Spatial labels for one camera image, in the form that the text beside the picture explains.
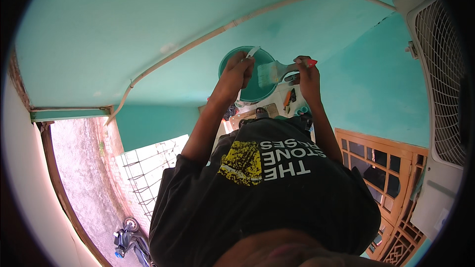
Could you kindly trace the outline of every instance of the paint can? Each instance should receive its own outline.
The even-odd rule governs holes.
[[[226,67],[226,63],[228,60],[236,54],[238,51],[245,51],[249,52],[255,46],[242,46],[231,50],[229,53],[224,56],[223,60],[219,64],[219,71],[218,76],[221,77],[224,68]],[[241,90],[241,98],[239,101],[235,102],[236,107],[241,108],[243,106],[253,105],[262,101],[269,97],[274,90],[276,89],[277,85],[270,85],[264,88],[259,87],[258,83],[258,66],[261,64],[267,64],[270,62],[274,62],[274,58],[263,49],[259,49],[255,54],[254,58],[256,62],[254,63],[254,71],[252,72],[252,78],[249,80],[247,87]]]

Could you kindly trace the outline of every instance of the turquoise ceiling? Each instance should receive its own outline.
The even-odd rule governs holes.
[[[33,0],[16,48],[36,107],[118,104],[130,79],[209,31],[281,0]],[[392,0],[381,0],[391,4]],[[319,62],[391,11],[362,0],[307,0],[258,16],[186,52],[140,81],[127,104],[199,106],[222,57],[260,45],[275,59]]]

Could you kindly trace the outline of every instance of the cloth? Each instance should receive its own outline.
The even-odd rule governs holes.
[[[256,119],[222,136],[211,164],[179,155],[165,169],[150,252],[158,266],[212,266],[240,239],[292,228],[359,255],[376,237],[378,206],[357,169],[328,159],[299,117]]]

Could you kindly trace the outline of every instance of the scooter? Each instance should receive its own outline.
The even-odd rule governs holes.
[[[134,218],[126,218],[123,228],[114,232],[115,255],[124,258],[126,252],[133,249],[137,259],[143,267],[155,267],[151,260],[147,240],[139,231],[139,223]]]

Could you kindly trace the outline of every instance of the wheel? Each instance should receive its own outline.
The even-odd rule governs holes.
[[[139,222],[132,217],[128,217],[123,221],[123,228],[125,229],[129,225],[130,232],[136,232],[139,229]]]

